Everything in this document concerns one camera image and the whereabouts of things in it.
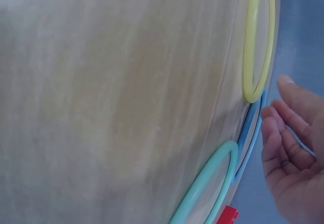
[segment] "fingernail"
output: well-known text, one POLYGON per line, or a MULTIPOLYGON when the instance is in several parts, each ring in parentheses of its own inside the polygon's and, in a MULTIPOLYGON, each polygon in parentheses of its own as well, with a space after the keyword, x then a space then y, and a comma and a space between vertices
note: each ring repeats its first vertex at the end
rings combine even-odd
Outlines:
POLYGON ((280 75, 278 78, 278 84, 281 85, 285 85, 285 84, 293 84, 294 81, 292 80, 292 78, 290 78, 289 76, 284 76, 284 75, 280 75))

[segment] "red plastic piece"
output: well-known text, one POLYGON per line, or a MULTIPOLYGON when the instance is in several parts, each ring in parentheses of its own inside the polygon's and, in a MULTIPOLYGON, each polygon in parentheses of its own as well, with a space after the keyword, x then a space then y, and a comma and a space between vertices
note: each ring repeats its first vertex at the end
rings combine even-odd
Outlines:
POLYGON ((234 219, 238 218, 238 210, 226 205, 223 213, 215 224, 234 224, 234 219))

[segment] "hand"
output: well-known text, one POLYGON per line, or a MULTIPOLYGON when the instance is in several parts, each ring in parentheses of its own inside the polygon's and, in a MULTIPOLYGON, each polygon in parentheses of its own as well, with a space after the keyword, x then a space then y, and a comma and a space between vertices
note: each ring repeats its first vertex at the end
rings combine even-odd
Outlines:
POLYGON ((324 99, 287 76, 277 85, 282 100, 261 112, 267 186, 290 223, 324 223, 324 99), (288 127, 316 157, 299 146, 288 127))

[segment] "curved wooden board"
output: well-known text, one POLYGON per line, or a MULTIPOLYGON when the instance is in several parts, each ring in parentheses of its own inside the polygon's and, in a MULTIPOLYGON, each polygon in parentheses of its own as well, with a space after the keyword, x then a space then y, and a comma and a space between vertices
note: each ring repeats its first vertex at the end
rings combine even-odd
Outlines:
POLYGON ((167 223, 244 118, 240 0, 1 1, 0 219, 167 223))

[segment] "plastic ring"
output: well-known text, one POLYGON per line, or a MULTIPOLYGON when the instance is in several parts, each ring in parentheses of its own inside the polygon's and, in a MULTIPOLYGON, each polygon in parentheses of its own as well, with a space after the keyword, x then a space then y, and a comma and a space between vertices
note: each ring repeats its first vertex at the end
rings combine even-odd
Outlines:
POLYGON ((267 51, 265 54, 262 72, 258 84, 254 89, 253 71, 258 9, 259 0, 249 0, 243 55, 243 92, 246 100, 250 103, 255 102, 260 97, 269 72, 275 30, 275 0, 269 0, 269 27, 267 51))
POLYGON ((253 118, 254 118, 254 114, 256 113, 257 106, 260 102, 259 115, 258 115, 258 119, 257 119, 257 123, 256 123, 255 129, 254 129, 253 135, 252 135, 251 143, 249 145, 248 151, 247 151, 246 155, 244 156, 244 159, 243 159, 240 167, 238 168, 238 170, 235 174, 235 177, 233 178, 233 183, 237 183, 237 181, 242 176, 242 174, 245 170, 245 167, 247 166, 247 163, 249 161, 249 158, 251 156, 255 142, 257 141, 257 137, 258 137, 260 127, 261 127, 261 122, 262 122, 261 117, 260 117, 260 111, 265 106, 266 97, 267 97, 267 91, 264 90, 262 93, 261 99, 250 105, 247 117, 243 123, 243 127, 242 127, 241 133, 240 133, 238 141, 237 141, 239 156, 242 154, 242 150, 243 150, 244 144, 246 142, 246 139, 247 139, 247 136, 248 136, 248 133, 249 133, 249 130, 250 130, 253 118))
POLYGON ((225 199, 225 196, 231 185, 237 167, 238 147, 236 142, 232 140, 227 141, 223 145, 221 145, 206 162, 206 164, 201 169, 196 179, 193 181, 188 192, 185 194, 184 198, 180 202, 169 224, 185 223, 188 215, 190 214, 191 210, 193 209, 200 195, 204 191, 208 182, 211 180, 212 176, 215 174, 215 171, 218 169, 221 162, 229 153, 230 153, 230 160, 229 160, 229 165, 225 176, 225 180, 223 182, 218 198, 211 212, 209 213, 207 219, 204 222, 204 224, 213 223, 225 199))

